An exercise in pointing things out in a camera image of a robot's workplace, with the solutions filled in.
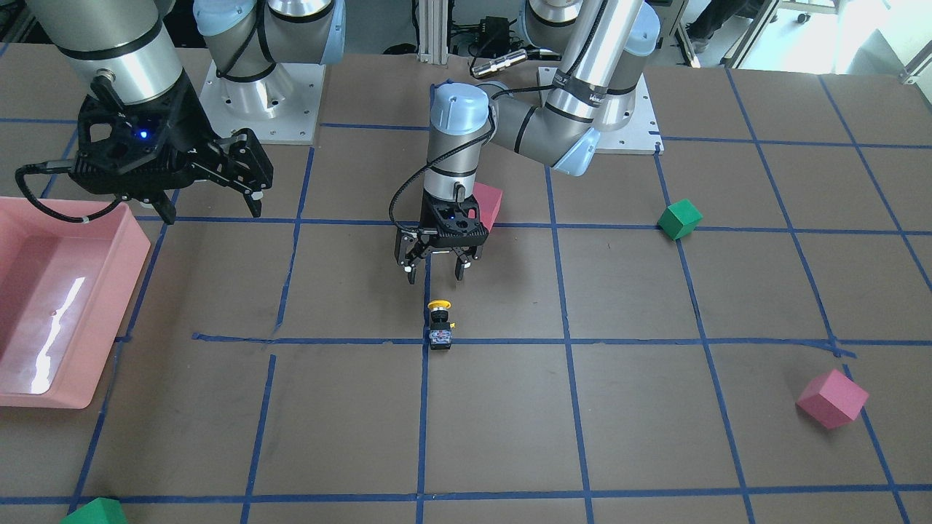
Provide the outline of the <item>green cube near left arm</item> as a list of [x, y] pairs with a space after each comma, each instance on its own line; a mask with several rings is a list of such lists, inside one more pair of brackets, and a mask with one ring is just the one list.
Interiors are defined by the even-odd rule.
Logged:
[[702, 212], [689, 199], [682, 199], [663, 210], [657, 226], [669, 239], [676, 241], [690, 234], [702, 221]]

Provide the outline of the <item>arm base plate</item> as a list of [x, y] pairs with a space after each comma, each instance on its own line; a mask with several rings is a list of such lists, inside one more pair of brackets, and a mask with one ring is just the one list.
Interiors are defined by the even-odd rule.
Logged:
[[545, 90], [541, 106], [503, 103], [505, 117], [515, 116], [517, 130], [504, 143], [515, 152], [577, 176], [598, 152], [655, 153], [660, 139], [648, 93], [641, 89], [639, 68], [613, 85], [623, 51], [596, 59], [595, 51], [566, 57], [548, 74], [539, 74]]
[[219, 79], [210, 64], [199, 96], [214, 132], [250, 128], [264, 145], [312, 145], [322, 102], [323, 64], [279, 63], [248, 83]]

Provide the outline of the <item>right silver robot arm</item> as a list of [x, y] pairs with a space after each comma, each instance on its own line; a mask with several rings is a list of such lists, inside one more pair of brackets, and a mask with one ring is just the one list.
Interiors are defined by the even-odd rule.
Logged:
[[[58, 50], [87, 85], [79, 111], [79, 148], [65, 162], [26, 164], [15, 183], [38, 211], [87, 223], [138, 200], [174, 223], [170, 190], [210, 181], [243, 196], [260, 218], [274, 168], [257, 134], [261, 122], [299, 116], [305, 103], [288, 64], [338, 63], [345, 49], [343, 1], [196, 1], [197, 32], [212, 53], [216, 100], [239, 122], [210, 117], [183, 69], [164, 17], [170, 1], [30, 1]], [[36, 198], [27, 175], [65, 173], [91, 194], [113, 197], [83, 216]]]

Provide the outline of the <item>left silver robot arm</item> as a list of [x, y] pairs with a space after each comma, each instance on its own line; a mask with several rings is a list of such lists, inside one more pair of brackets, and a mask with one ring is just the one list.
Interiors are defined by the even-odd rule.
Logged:
[[422, 181], [420, 216], [415, 226], [395, 224], [395, 261], [409, 283], [433, 253], [455, 255], [457, 279], [481, 258], [490, 225], [475, 175], [485, 145], [580, 176], [642, 116], [639, 86], [662, 26], [647, 2], [526, 1], [517, 23], [530, 44], [561, 59], [530, 87], [433, 87], [426, 162], [400, 186]]

